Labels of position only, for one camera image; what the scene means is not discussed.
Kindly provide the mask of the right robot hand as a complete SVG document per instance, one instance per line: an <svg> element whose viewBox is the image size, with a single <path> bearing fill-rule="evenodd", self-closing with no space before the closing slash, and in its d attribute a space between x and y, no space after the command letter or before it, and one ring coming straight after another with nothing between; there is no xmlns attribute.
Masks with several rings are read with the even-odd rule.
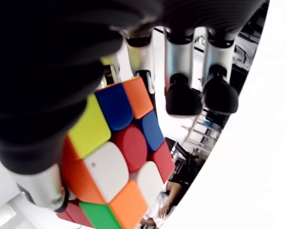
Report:
<svg viewBox="0 0 286 229"><path fill-rule="evenodd" d="M87 96L100 84L101 58L123 35L136 48L155 26L166 29L167 54L191 60L194 29L206 27L206 105L238 109L229 82L233 43L261 0L0 0L0 162L32 204L63 212L62 146Z"/></svg>

